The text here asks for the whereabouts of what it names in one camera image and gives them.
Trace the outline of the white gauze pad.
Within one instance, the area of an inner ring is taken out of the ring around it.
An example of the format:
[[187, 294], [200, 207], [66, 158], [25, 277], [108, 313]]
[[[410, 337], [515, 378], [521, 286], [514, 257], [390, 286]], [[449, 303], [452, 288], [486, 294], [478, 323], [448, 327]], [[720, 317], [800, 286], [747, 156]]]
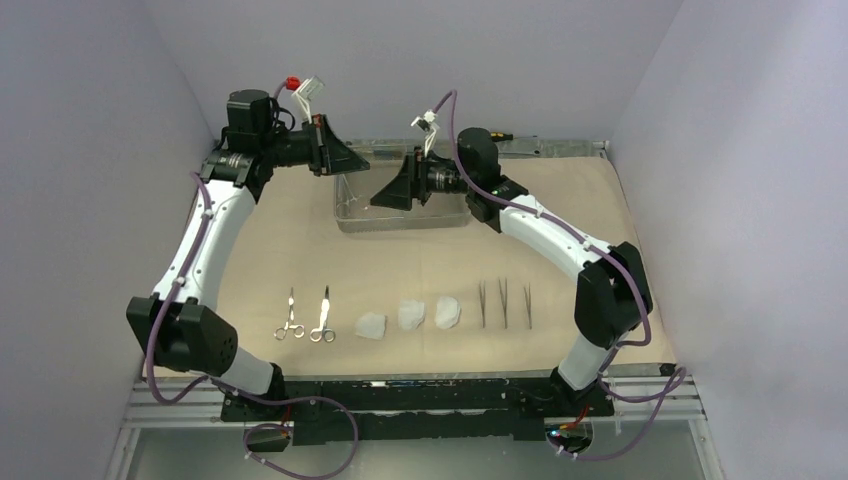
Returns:
[[398, 326], [404, 331], [413, 331], [426, 317], [426, 304], [419, 300], [404, 299], [398, 306]]
[[387, 316], [368, 312], [355, 322], [355, 334], [369, 340], [382, 340], [385, 336]]
[[442, 296], [436, 304], [435, 325], [442, 330], [453, 328], [460, 319], [461, 304], [451, 296]]

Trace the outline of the beige cloth wrap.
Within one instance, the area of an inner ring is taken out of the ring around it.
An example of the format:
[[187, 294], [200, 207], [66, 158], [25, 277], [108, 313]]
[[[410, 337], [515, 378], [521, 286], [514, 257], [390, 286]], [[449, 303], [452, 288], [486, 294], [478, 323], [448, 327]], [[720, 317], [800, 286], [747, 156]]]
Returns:
[[[363, 378], [372, 374], [435, 374], [550, 370], [578, 336], [571, 278], [524, 243], [490, 227], [346, 234], [334, 217], [331, 177], [304, 167], [278, 170], [242, 227], [227, 262], [216, 312], [239, 344], [286, 375]], [[509, 328], [503, 328], [498, 279], [509, 282]], [[478, 283], [486, 281], [487, 323], [480, 324]], [[523, 287], [532, 285], [533, 329], [527, 328]], [[314, 343], [325, 286], [334, 342]], [[273, 337], [294, 288], [303, 338]], [[440, 297], [461, 304], [459, 322], [439, 329]], [[401, 300], [426, 304], [413, 331], [398, 326]], [[355, 322], [387, 316], [382, 340], [355, 334]]]

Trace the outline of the thin steel tweezers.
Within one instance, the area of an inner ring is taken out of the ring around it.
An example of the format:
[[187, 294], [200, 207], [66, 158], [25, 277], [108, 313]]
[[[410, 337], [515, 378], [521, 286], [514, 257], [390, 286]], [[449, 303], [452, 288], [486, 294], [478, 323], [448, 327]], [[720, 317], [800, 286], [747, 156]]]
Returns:
[[498, 279], [499, 299], [501, 304], [503, 328], [509, 328], [509, 282], [506, 277]]

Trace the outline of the surgical scissors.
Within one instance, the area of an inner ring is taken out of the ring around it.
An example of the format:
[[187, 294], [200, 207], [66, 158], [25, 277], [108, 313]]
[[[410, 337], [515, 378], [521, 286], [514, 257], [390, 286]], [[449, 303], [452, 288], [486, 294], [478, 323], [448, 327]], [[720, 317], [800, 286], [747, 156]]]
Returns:
[[330, 288], [326, 285], [320, 306], [318, 326], [309, 332], [309, 339], [314, 343], [335, 341], [336, 333], [328, 324], [330, 307]]

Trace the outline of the surgical forceps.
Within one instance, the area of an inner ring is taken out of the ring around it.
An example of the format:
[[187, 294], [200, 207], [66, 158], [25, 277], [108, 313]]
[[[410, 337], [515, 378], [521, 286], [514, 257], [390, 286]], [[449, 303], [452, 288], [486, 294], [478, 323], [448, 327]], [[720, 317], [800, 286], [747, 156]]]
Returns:
[[305, 327], [298, 324], [295, 318], [295, 295], [294, 288], [291, 287], [288, 296], [288, 311], [283, 324], [274, 330], [273, 337], [277, 341], [283, 341], [288, 336], [296, 339], [303, 338], [305, 335]]

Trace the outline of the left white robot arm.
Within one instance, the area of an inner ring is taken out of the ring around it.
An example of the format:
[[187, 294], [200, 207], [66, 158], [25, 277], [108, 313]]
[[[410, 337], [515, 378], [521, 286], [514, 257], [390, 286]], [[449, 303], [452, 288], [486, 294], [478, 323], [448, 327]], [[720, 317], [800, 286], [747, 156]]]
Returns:
[[290, 90], [298, 128], [281, 122], [277, 93], [245, 89], [230, 94], [227, 125], [193, 174], [197, 197], [183, 238], [166, 272], [146, 297], [134, 297], [126, 318], [144, 352], [154, 398], [168, 403], [155, 380], [158, 367], [196, 374], [248, 398], [264, 420], [287, 406], [281, 368], [242, 348], [237, 330], [216, 312], [227, 262], [239, 233], [277, 168], [304, 165], [316, 176], [368, 169], [369, 164], [311, 109], [315, 78]]

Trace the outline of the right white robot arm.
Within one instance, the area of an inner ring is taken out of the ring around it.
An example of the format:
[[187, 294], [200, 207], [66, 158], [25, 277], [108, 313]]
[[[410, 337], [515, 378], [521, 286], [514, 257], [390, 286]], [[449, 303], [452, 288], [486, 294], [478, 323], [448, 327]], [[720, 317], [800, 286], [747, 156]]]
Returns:
[[428, 146], [408, 153], [397, 175], [371, 205], [411, 210], [431, 195], [462, 194], [472, 216], [542, 255], [576, 284], [574, 321], [578, 336], [553, 369], [551, 401], [574, 415], [585, 407], [603, 371], [641, 327], [650, 342], [652, 299], [637, 247], [596, 239], [553, 214], [529, 190], [502, 173], [497, 135], [483, 128], [462, 130], [452, 158]]

